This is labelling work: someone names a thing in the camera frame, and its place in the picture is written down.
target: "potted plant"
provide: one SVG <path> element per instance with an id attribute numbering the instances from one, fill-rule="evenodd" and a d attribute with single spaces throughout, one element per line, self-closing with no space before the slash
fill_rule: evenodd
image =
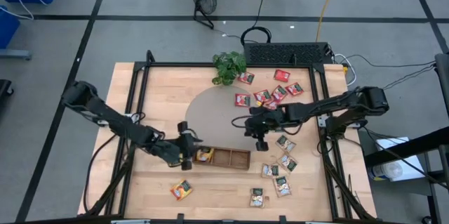
<path id="1" fill-rule="evenodd" d="M 213 64 L 217 68 L 217 76 L 212 79 L 215 85 L 231 85 L 238 75 L 246 72 L 245 57 L 235 51 L 214 55 Z"/>

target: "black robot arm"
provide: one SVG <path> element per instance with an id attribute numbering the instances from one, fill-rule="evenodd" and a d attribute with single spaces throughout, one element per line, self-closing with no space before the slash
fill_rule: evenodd
<path id="1" fill-rule="evenodd" d="M 388 102 L 381 88 L 357 87 L 353 91 L 315 103 L 282 104 L 275 110 L 263 106 L 252 107 L 250 108 L 252 116 L 245 121 L 245 136 L 258 139 L 257 150 L 267 151 L 268 144 L 264 141 L 264 135 L 268 131 L 279 129 L 285 131 L 285 128 L 301 126 L 312 117 L 347 110 L 338 117 L 326 119 L 327 134 L 339 138 L 344 135 L 348 125 L 359 122 L 364 126 L 365 116 L 380 116 L 388 109 Z"/>
<path id="2" fill-rule="evenodd" d="M 169 166 L 182 165 L 182 170 L 192 168 L 192 157 L 196 150 L 194 143 L 202 140 L 191 135 L 186 121 L 177 125 L 180 133 L 178 138 L 164 140 L 164 132 L 136 124 L 130 117 L 119 114 L 98 97 L 94 86 L 84 81 L 75 81 L 62 94 L 62 103 L 96 124 L 106 121 L 112 132 L 130 139 L 140 149 L 160 157 Z"/>

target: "fan stand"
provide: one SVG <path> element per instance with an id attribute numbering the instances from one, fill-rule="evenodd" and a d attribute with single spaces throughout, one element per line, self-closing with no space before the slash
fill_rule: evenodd
<path id="1" fill-rule="evenodd" d="M 200 12 L 200 13 L 203 15 L 203 17 L 204 17 L 209 23 L 206 23 L 206 22 L 204 22 L 204 21 L 202 21 L 202 20 L 198 20 L 198 19 L 196 18 L 196 12 Z M 198 5 L 198 4 L 195 4 L 194 20 L 197 21 L 197 22 L 199 22 L 199 23 L 201 23 L 201 24 L 203 24 L 203 25 L 205 25 L 206 27 L 211 28 L 211 29 L 213 29 L 213 27 L 214 27 L 213 23 L 209 20 L 208 16 L 206 16 L 206 14 L 203 12 L 203 10 L 201 9 L 200 5 Z"/>

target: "wooden tabletop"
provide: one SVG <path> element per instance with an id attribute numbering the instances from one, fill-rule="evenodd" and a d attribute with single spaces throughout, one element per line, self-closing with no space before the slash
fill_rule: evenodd
<path id="1" fill-rule="evenodd" d="M 325 69 L 329 95 L 345 92 L 347 87 L 342 66 L 325 65 Z M 308 71 L 285 70 L 291 73 L 289 82 L 285 84 L 273 80 L 274 69 L 250 68 L 248 71 L 255 74 L 254 82 L 247 85 L 235 81 L 234 85 L 254 93 L 264 89 L 272 91 L 279 84 L 287 86 L 297 81 L 304 93 L 295 97 L 288 95 L 283 103 L 313 102 Z M 109 87 L 107 104 L 121 113 L 125 109 L 132 71 L 133 63 L 117 63 Z M 166 138 L 177 138 L 177 123 L 185 119 L 190 102 L 202 91 L 213 87 L 210 80 L 215 75 L 216 70 L 212 67 L 151 67 L 143 107 L 147 116 L 142 124 L 166 132 Z M 140 89 L 141 77 L 136 90 Z M 137 106 L 137 99 L 138 93 L 133 102 L 133 111 Z M 95 150 L 111 135 L 109 129 L 99 129 Z M 179 167 L 168 168 L 158 157 L 137 150 L 125 217 L 174 219 L 178 213 L 184 213 L 186 219 L 197 220 L 278 220 L 280 215 L 285 215 L 287 220 L 332 220 L 323 161 L 316 151 L 319 141 L 316 119 L 312 118 L 305 123 L 296 136 L 288 136 L 297 144 L 290 154 L 299 164 L 288 176 L 292 195 L 278 198 L 272 179 L 262 178 L 260 174 L 263 163 L 274 163 L 282 155 L 282 150 L 274 144 L 280 135 L 266 135 L 269 151 L 252 152 L 248 171 L 200 165 L 194 165 L 191 171 L 181 171 Z M 347 130 L 346 137 L 358 142 L 357 133 L 353 129 Z M 108 144 L 93 163 L 88 189 L 89 207 L 92 207 L 110 183 L 117 143 L 118 140 L 115 140 Z M 340 152 L 345 176 L 351 174 L 354 194 L 368 213 L 376 216 L 361 148 L 341 140 Z M 194 191 L 177 202 L 170 193 L 170 188 L 182 179 L 187 179 Z M 263 187 L 264 194 L 269 197 L 263 209 L 249 207 L 250 189 L 253 187 Z M 116 197 L 113 213 L 117 212 L 118 198 Z M 337 204 L 340 216 L 343 217 L 341 199 L 337 200 Z"/>

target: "concrete floor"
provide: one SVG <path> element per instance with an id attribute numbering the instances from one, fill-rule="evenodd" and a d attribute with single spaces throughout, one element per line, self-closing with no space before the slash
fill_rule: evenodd
<path id="1" fill-rule="evenodd" d="M 314 41 L 316 21 L 301 17 L 319 16 L 324 1 L 264 0 L 261 16 L 299 18 L 267 18 L 271 21 L 259 25 L 272 31 L 273 42 Z M 331 0 L 325 16 L 337 18 L 323 23 L 321 41 L 330 43 L 335 53 L 361 54 L 377 64 L 429 62 L 447 48 L 438 42 L 435 27 L 449 39 L 449 4 L 425 1 L 435 18 L 432 22 L 422 0 Z M 222 21 L 215 22 L 216 28 L 240 35 L 253 24 L 259 3 L 218 0 L 213 15 Z M 24 12 L 20 5 L 0 0 L 2 4 Z M 191 21 L 193 6 L 192 0 L 55 0 L 50 6 L 29 5 L 38 20 L 21 21 L 9 48 L 29 49 L 33 59 L 0 60 L 0 79 L 10 79 L 15 86 L 0 123 L 0 223 L 16 219 L 74 62 L 80 63 L 76 78 L 97 86 L 105 98 L 114 63 L 144 60 L 147 49 L 157 61 L 180 62 L 208 62 L 222 51 L 243 52 L 238 39 L 222 37 Z M 91 14 L 100 20 L 90 20 Z M 146 18 L 124 20 L 133 15 Z M 87 44 L 81 43 L 83 37 L 88 38 Z M 259 34 L 247 37 L 264 41 Z M 383 87 L 419 69 L 374 68 L 359 58 L 351 63 L 357 86 Z M 434 72 L 388 90 L 387 98 L 390 111 L 369 119 L 368 127 L 374 131 L 413 138 L 448 125 Z M 27 220 L 76 215 L 96 132 L 96 126 L 80 116 L 63 114 Z M 419 223 L 428 214 L 426 197 L 393 190 L 385 183 L 372 183 L 372 188 L 378 216 L 384 220 Z M 441 207 L 447 208 L 448 194 L 437 190 L 443 195 Z M 448 213 L 442 213 L 448 223 Z"/>

